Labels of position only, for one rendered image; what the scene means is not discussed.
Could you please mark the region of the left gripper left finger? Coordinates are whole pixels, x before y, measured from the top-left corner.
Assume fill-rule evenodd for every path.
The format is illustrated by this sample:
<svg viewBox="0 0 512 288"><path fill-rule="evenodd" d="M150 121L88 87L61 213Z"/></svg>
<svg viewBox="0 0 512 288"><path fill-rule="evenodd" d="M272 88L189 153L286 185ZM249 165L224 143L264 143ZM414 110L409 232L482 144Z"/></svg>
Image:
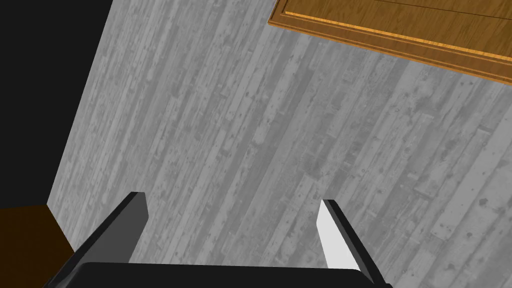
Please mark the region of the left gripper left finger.
<svg viewBox="0 0 512 288"><path fill-rule="evenodd" d="M43 288L64 288L84 263L128 263L148 218L146 193L130 192Z"/></svg>

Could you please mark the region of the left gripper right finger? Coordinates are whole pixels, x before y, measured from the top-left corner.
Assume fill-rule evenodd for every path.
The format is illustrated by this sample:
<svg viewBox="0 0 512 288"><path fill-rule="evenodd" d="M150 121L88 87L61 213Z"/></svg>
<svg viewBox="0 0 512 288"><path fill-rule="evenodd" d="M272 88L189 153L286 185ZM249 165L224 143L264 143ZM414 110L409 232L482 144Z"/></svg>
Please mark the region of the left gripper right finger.
<svg viewBox="0 0 512 288"><path fill-rule="evenodd" d="M337 202L320 202L316 228L329 269L337 287L386 287L376 263Z"/></svg>

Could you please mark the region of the brown wooden door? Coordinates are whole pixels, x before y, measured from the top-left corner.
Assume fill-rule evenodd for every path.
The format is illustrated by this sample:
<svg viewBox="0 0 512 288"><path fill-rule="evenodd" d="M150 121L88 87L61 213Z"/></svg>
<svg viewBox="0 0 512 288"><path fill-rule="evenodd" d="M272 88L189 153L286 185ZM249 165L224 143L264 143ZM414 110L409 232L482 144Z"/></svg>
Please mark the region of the brown wooden door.
<svg viewBox="0 0 512 288"><path fill-rule="evenodd" d="M512 0L276 0L268 23L512 85Z"/></svg>

